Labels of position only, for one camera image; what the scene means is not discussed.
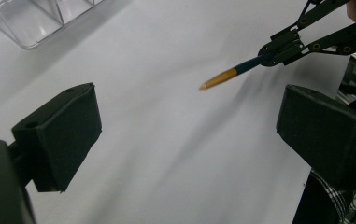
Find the transparent acrylic box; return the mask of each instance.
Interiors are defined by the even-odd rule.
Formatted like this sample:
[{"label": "transparent acrylic box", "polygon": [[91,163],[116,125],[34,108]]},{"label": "transparent acrylic box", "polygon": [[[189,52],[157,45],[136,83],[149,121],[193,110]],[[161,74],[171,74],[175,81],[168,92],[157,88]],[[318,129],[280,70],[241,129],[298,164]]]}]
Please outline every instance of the transparent acrylic box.
[{"label": "transparent acrylic box", "polygon": [[105,0],[0,0],[0,30],[24,49],[62,31]]}]

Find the plaid fabric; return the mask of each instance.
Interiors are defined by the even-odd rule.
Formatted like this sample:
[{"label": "plaid fabric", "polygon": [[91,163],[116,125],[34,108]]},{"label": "plaid fabric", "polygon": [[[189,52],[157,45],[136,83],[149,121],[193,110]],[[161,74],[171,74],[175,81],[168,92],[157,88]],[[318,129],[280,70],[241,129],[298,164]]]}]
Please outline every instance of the plaid fabric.
[{"label": "plaid fabric", "polygon": [[311,171],[329,195],[339,217],[339,224],[356,224],[356,190],[343,191],[332,188],[317,172]]}]

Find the pencil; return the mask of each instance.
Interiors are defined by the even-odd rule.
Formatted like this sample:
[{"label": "pencil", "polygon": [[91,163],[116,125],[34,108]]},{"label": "pencil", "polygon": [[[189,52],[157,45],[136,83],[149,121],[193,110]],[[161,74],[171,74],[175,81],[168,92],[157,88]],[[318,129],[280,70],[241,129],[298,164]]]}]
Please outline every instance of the pencil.
[{"label": "pencil", "polygon": [[275,52],[267,52],[265,54],[259,55],[256,58],[250,59],[244,63],[241,63],[227,71],[224,71],[212,79],[206,81],[201,85],[200,90],[207,90],[211,87],[217,86],[222,82],[225,82],[233,77],[239,76],[245,72],[248,72],[250,69],[256,67],[259,64],[265,63],[268,60],[272,59],[275,56]]}]

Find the white table surface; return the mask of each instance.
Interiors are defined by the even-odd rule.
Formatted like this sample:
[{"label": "white table surface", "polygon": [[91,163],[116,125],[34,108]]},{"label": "white table surface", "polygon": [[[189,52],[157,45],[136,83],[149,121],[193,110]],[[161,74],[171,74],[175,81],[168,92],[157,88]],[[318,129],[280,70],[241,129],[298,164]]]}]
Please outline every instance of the white table surface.
[{"label": "white table surface", "polygon": [[[28,185],[38,223],[292,223],[309,167],[276,133],[284,88],[334,96],[348,57],[198,88],[256,56],[304,4],[107,0],[38,49],[0,33],[0,139],[59,92],[96,86],[103,132],[67,192]],[[302,35],[347,24],[342,7]]]}]

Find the pencil tip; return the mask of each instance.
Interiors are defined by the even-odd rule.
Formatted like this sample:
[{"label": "pencil tip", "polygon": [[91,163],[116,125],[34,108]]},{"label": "pencil tip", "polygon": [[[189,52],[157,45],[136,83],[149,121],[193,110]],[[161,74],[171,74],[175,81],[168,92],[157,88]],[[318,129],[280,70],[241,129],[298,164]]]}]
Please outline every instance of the pencil tip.
[{"label": "pencil tip", "polygon": [[200,91],[204,91],[206,89],[207,89],[207,85],[205,83],[202,84],[201,87],[200,87]]}]

